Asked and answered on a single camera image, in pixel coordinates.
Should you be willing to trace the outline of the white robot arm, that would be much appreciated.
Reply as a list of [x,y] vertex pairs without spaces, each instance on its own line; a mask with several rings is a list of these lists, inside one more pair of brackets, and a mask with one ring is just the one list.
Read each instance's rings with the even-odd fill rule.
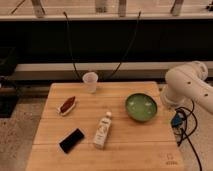
[[163,104],[177,108],[189,98],[213,115],[213,87],[205,82],[207,77],[208,68],[200,61],[169,69],[160,95]]

